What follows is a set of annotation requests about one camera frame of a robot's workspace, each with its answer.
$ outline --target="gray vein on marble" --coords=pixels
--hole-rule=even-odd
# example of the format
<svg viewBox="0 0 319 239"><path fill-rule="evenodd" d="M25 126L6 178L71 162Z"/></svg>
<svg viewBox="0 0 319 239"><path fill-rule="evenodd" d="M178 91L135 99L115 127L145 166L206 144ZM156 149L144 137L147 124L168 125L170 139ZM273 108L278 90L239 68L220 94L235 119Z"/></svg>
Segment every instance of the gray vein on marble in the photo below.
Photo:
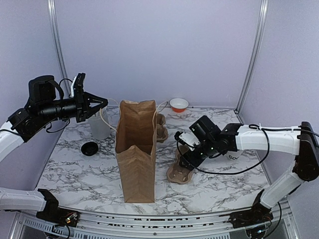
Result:
<svg viewBox="0 0 319 239"><path fill-rule="evenodd" d="M188 127L207 115L220 128L239 122L231 110L188 109L176 114L165 108L169 138L157 144L156 202L153 204L124 203L119 169L115 158L115 132L105 140L95 140L87 122L72 122L59 139L38 183L59 200L61 206L78 210L143 215L201 214L233 210L252 205L257 193L268 186L261 166L240 175L209 175L195 171L186 185L170 183L166 171L174 162L177 130ZM108 109L109 121L116 126L118 109ZM95 141L99 152L91 157L81 153L81 146ZM215 172L237 172L258 162L253 151L245 151L238 160L226 157L207 159L201 168Z"/></svg>

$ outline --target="bowl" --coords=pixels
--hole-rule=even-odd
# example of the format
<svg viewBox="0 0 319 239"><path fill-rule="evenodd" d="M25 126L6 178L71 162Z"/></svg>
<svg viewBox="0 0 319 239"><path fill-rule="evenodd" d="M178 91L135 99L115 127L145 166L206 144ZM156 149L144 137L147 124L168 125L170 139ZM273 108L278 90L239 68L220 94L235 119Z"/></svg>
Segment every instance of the bowl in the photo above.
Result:
<svg viewBox="0 0 319 239"><path fill-rule="evenodd" d="M188 102L182 98L174 98L169 102L171 109L176 113L182 113L188 106Z"/></svg>

